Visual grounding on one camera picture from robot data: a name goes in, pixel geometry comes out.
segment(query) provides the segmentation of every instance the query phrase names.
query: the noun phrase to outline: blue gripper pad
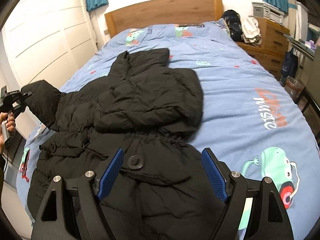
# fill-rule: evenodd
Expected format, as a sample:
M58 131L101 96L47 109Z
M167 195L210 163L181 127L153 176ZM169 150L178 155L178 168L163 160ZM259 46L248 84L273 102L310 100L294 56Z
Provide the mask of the blue gripper pad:
M99 202L101 202L103 198L107 197L110 194L113 184L121 169L123 160L124 152L122 149L119 149L113 160L111 161L109 167L106 169L100 179L99 192L97 194L97 199L99 200Z
M227 202L226 181L206 149L202 151L201 163L216 197Z

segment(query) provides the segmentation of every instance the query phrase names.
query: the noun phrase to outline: human hand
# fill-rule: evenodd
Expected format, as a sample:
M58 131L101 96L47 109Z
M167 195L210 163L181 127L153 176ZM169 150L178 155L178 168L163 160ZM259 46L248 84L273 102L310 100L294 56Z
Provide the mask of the human hand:
M5 119L8 120L6 123L7 130L9 132L15 132L16 131L16 123L14 119L14 114L11 113L10 116L8 117L7 113L0 113L0 123L2 123ZM2 154L4 149L4 137L2 134L2 129L0 129L0 153Z

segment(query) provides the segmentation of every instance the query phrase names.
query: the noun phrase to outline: blue bedspread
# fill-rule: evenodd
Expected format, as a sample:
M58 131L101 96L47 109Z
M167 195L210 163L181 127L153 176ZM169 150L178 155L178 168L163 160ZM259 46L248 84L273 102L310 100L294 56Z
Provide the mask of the blue bedspread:
M201 82L204 115L190 144L200 152L210 147L219 160L247 178L271 177L287 208L295 240L302 240L320 215L320 183L316 179L320 177L320 159L315 138L302 113L275 78L239 48L219 23L154 25L123 31L60 90L76 91L108 75L116 56L125 50L156 48L169 48L170 67L191 68ZM27 140L27 171L17 177L18 194L26 210L39 144L52 133L39 124ZM24 160L21 171L26 166ZM248 200L240 234L247 225L250 206Z

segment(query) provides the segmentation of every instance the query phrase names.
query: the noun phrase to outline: wooden dresser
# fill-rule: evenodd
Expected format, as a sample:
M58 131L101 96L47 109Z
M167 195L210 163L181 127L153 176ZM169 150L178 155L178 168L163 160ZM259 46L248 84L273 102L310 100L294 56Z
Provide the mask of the wooden dresser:
M262 36L260 47L255 47L243 42L237 42L249 56L255 58L269 73L280 79L282 64L288 49L288 40L283 34L289 34L284 26L274 23L268 19L255 17L259 22Z

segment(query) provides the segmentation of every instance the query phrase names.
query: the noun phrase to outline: wooden headboard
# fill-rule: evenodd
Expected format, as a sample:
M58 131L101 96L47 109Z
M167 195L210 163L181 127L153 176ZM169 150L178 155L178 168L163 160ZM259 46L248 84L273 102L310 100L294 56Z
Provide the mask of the wooden headboard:
M222 0L151 0L105 14L111 38L129 28L154 24L198 24L216 21L223 14Z

